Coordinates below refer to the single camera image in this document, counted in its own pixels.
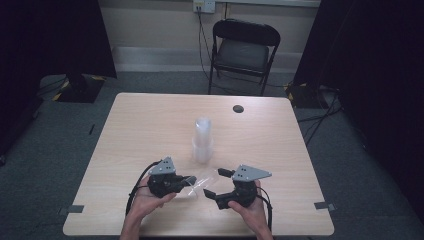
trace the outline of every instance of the black circular object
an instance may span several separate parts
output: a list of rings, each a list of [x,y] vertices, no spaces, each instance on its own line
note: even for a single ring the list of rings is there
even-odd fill
[[[243,108],[243,106],[235,105],[233,107],[233,111],[236,112],[236,113],[242,113],[244,111],[244,108]]]

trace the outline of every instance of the electrical outlet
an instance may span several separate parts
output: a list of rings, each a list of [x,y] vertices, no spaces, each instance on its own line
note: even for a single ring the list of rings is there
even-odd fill
[[[205,8],[205,1],[204,0],[193,0],[193,12],[202,12]]]
[[[215,0],[193,0],[193,12],[215,13]]]
[[[205,0],[205,13],[215,13],[215,0]]]

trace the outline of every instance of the black folding chair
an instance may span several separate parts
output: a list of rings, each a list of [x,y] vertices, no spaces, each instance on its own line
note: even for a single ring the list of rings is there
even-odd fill
[[[219,50],[217,38],[222,39]],[[215,68],[218,77],[219,70],[260,77],[263,96],[280,40],[278,31],[266,24],[236,19],[224,19],[215,23],[208,94],[211,94]]]

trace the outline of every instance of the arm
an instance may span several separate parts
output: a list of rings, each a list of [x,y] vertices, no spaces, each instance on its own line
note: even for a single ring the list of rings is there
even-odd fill
[[[140,182],[140,186],[143,187],[138,189],[131,209],[125,217],[120,240],[139,239],[139,229],[143,218],[156,208],[163,207],[165,203],[171,201],[177,195],[170,193],[163,198],[157,198],[147,187],[147,181],[149,181],[149,176],[143,178]]]
[[[260,187],[259,180],[255,181],[256,186]],[[264,210],[264,204],[261,199],[255,201],[247,208],[244,208],[235,201],[228,202],[228,206],[239,213],[247,226],[252,229],[258,240],[273,240],[271,230],[268,228]]]

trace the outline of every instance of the white wall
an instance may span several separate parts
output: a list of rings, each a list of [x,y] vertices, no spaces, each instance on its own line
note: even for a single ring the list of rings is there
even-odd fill
[[[99,0],[99,3],[112,47],[198,51],[199,19],[192,11],[192,1]],[[280,58],[297,56],[298,61],[316,12],[316,7],[216,3],[215,13],[202,14],[201,18],[209,46],[213,24],[227,14],[227,18],[273,26],[282,37]]]

